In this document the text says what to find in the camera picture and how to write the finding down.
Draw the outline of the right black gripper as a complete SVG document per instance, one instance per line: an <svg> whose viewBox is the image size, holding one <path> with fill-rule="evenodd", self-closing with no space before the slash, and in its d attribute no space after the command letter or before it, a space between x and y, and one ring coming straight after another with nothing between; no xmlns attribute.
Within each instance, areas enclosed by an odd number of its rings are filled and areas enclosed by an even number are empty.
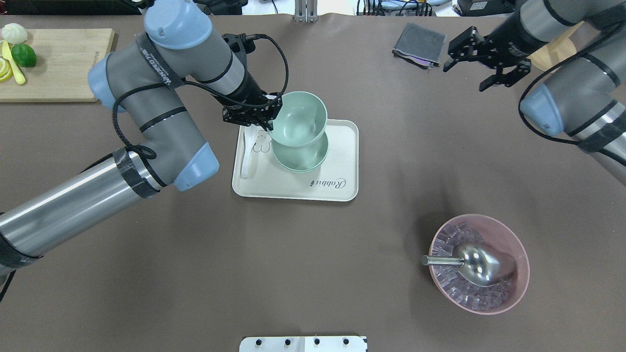
<svg viewBox="0 0 626 352"><path fill-rule="evenodd" d="M495 74L479 84L479 91L484 92L492 86L507 83L507 79L523 77L531 71L531 61L527 58L514 58L488 36L481 36L476 27L468 27L449 43L449 60L443 66L447 73L459 62L479 62L495 70Z"/></svg>

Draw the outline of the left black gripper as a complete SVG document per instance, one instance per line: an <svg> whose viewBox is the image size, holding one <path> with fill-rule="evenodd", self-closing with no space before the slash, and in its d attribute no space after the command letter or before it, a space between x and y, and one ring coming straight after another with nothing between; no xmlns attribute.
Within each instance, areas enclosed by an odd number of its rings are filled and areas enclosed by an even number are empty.
<svg viewBox="0 0 626 352"><path fill-rule="evenodd" d="M227 123L248 127L255 125L270 132L273 121L283 105L283 94L262 94L260 103L237 102L226 98L222 110L222 120Z"/></svg>

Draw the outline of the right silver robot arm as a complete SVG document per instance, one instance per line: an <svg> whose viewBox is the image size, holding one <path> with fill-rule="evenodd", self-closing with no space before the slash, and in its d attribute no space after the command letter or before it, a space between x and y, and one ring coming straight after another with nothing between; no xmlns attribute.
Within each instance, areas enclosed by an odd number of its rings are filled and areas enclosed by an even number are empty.
<svg viewBox="0 0 626 352"><path fill-rule="evenodd" d="M526 0L487 36L471 26L451 40L443 70L479 62L494 69L480 91L510 87L530 72L531 54L588 23L597 38L534 79L518 112L534 133L590 154L624 183L625 105L612 93L625 82L625 8L623 0Z"/></svg>

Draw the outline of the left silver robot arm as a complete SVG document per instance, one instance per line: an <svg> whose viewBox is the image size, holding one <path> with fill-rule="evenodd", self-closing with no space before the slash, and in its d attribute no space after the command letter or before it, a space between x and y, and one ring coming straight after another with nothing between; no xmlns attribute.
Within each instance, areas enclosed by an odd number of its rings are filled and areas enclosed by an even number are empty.
<svg viewBox="0 0 626 352"><path fill-rule="evenodd" d="M123 147L54 189L1 215L1 294L18 269L141 199L174 185L185 191L217 173L219 162L176 89L207 91L224 122L272 130L281 89L267 93L246 56L267 34L221 34L194 0L131 0L143 32L88 73L110 109Z"/></svg>

